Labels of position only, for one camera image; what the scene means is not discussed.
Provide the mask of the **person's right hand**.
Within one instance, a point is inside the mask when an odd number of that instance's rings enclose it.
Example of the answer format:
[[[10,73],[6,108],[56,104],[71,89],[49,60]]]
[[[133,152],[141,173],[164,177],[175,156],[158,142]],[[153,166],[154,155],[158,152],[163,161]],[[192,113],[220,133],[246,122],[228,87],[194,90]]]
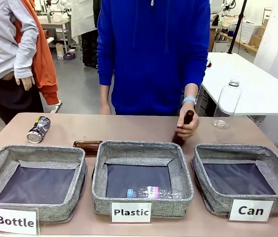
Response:
[[[110,108],[109,102],[107,100],[101,101],[100,114],[101,115],[111,115],[111,108]]]

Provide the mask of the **bystander bare hand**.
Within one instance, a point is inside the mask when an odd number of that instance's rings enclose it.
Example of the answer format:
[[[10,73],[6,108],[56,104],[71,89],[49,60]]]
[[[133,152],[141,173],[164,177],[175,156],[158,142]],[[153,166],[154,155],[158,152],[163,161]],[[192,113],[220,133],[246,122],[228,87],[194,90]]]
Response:
[[[17,85],[22,84],[26,91],[29,91],[33,87],[33,85],[35,85],[35,79],[33,76],[21,78],[21,79],[15,79],[15,80]]]

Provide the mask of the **person's left hand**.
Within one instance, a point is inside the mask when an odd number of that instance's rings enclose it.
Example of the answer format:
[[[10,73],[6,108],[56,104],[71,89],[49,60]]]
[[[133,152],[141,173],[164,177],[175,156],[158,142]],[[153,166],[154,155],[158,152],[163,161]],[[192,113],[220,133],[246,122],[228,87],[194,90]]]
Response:
[[[194,112],[193,120],[189,124],[184,124],[184,116],[188,110],[192,110]],[[199,123],[200,119],[194,110],[194,103],[192,101],[185,102],[179,112],[176,133],[179,137],[186,141],[196,133]]]

